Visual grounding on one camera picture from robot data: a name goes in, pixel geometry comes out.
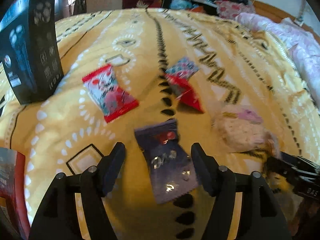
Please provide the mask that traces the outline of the purple snack packet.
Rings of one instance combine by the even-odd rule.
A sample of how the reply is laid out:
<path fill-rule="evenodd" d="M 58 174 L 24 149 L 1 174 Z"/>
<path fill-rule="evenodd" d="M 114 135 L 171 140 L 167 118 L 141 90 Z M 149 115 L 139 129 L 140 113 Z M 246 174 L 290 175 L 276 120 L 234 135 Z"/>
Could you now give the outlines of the purple snack packet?
<path fill-rule="evenodd" d="M 176 119 L 137 128 L 134 133 L 148 165 L 157 204 L 175 200 L 198 187 L 193 161 L 179 144 Z"/>

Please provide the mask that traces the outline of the pink clear biscuit packet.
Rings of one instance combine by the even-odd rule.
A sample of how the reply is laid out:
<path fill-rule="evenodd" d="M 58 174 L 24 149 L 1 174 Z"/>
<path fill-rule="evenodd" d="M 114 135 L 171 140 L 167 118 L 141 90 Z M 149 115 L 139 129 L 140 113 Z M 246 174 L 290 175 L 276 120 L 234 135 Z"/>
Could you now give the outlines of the pink clear biscuit packet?
<path fill-rule="evenodd" d="M 213 127 L 227 152 L 265 150 L 269 156 L 280 157 L 277 137 L 265 128 L 262 117 L 249 106 L 221 106 L 214 114 Z"/>

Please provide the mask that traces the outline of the red white candy packet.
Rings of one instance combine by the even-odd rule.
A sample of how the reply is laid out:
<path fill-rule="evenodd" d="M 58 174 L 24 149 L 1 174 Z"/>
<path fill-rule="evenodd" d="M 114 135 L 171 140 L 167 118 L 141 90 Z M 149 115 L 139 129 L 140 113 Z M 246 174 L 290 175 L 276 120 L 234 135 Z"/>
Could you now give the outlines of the red white candy packet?
<path fill-rule="evenodd" d="M 111 64 L 87 74 L 82 78 L 82 82 L 100 107 L 106 123 L 139 106 L 139 101 L 119 86 Z"/>

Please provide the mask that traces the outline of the red blue patterned candy packet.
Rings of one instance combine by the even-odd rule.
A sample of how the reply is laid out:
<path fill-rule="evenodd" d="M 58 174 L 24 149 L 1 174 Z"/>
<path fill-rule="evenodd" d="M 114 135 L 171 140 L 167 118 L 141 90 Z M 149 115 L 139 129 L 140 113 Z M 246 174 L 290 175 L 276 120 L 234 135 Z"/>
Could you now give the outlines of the red blue patterned candy packet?
<path fill-rule="evenodd" d="M 199 67 L 188 57 L 179 59 L 165 71 L 165 78 L 179 103 L 204 113 L 199 96 L 189 83 L 189 79 L 199 71 Z"/>

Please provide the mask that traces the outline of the pink floral quilt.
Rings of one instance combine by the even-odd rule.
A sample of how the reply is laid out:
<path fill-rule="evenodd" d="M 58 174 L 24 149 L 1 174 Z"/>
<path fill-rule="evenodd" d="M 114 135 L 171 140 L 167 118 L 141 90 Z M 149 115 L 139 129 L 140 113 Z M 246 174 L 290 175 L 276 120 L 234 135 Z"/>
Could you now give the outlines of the pink floral quilt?
<path fill-rule="evenodd" d="M 288 17 L 275 23 L 264 16 L 242 12 L 235 20 L 253 32 L 272 33 L 282 42 L 301 78 L 306 81 L 311 97 L 319 106 L 319 44 L 313 34 L 294 24 Z"/>

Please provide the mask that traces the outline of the red face mask box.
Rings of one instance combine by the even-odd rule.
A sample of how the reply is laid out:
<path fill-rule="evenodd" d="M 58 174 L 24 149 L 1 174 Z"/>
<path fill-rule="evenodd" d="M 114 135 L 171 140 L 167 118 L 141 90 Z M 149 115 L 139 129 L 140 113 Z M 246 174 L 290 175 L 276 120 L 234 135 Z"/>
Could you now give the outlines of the red face mask box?
<path fill-rule="evenodd" d="M 1 239 L 28 239 L 29 236 L 24 166 L 23 154 L 1 148 Z"/>

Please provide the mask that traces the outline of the black electric shaver box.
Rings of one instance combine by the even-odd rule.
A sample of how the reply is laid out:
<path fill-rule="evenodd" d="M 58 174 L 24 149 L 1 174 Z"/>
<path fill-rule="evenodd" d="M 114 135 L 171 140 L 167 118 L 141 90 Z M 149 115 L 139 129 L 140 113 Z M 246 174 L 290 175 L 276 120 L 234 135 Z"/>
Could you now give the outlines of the black electric shaver box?
<path fill-rule="evenodd" d="M 63 78 L 55 0 L 16 0 L 1 20 L 1 61 L 22 105 L 52 96 Z"/>

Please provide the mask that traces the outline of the wooden headboard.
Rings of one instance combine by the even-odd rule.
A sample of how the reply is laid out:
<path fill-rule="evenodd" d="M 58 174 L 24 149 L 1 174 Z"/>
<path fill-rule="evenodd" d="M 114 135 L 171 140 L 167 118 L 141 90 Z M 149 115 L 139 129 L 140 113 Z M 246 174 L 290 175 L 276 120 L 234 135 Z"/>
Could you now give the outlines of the wooden headboard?
<path fill-rule="evenodd" d="M 284 18 L 287 18 L 287 17 L 290 18 L 292 21 L 294 21 L 294 19 L 295 19 L 295 17 L 292 16 L 291 14 L 288 14 L 287 12 L 285 12 L 277 7 L 274 7 L 272 5 L 269 5 L 269 4 L 266 4 L 266 3 L 263 3 L 263 2 L 257 1 L 257 0 L 250 0 L 250 1 L 253 3 L 256 14 L 258 14 L 260 16 L 264 16 L 266 18 L 269 18 L 273 22 L 280 23 L 281 20 L 283 20 Z M 311 9 L 310 8 L 305 9 L 304 16 L 307 16 L 310 14 L 311 14 Z M 318 36 L 318 34 L 316 34 L 316 32 L 310 26 L 310 24 L 303 23 L 302 28 L 305 31 L 312 33 L 312 35 L 314 36 L 316 41 L 319 43 L 319 36 Z"/>

